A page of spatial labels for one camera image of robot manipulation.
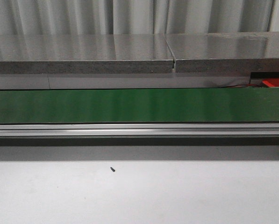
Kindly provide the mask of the green conveyor belt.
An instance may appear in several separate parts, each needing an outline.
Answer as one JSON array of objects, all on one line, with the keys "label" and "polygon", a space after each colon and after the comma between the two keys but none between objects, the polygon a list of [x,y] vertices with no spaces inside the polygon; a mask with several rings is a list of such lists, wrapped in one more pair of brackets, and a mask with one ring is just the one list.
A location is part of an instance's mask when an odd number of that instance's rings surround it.
[{"label": "green conveyor belt", "polygon": [[278,121],[279,88],[0,91],[0,124]]}]

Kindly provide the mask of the grey stone shelf slab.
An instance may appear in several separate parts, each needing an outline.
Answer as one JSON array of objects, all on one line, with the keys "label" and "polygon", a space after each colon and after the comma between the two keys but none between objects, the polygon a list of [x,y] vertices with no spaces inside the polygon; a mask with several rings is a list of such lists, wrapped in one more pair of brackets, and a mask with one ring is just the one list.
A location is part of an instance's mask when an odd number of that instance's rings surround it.
[{"label": "grey stone shelf slab", "polygon": [[0,35],[0,76],[279,77],[279,32]]}]

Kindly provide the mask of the red plastic tray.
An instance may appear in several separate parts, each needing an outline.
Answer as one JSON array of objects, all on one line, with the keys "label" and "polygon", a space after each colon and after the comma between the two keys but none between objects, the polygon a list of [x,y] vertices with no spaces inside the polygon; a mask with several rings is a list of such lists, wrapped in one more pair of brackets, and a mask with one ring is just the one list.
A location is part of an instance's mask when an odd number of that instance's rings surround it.
[{"label": "red plastic tray", "polygon": [[262,84],[266,87],[279,87],[279,78],[268,78],[262,81]]}]

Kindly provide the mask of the white pleated curtain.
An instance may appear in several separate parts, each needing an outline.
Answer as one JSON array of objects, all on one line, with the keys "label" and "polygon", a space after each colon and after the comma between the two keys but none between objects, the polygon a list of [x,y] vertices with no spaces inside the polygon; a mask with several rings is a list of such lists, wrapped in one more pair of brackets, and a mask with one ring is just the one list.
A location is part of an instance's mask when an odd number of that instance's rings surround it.
[{"label": "white pleated curtain", "polygon": [[279,0],[0,0],[0,35],[279,31]]}]

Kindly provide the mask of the aluminium conveyor frame rail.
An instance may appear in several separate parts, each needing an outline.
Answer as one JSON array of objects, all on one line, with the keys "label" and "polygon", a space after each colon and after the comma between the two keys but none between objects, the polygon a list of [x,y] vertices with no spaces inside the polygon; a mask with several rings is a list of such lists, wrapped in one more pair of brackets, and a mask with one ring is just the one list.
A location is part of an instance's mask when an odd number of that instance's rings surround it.
[{"label": "aluminium conveyor frame rail", "polygon": [[0,137],[279,137],[278,122],[0,125]]}]

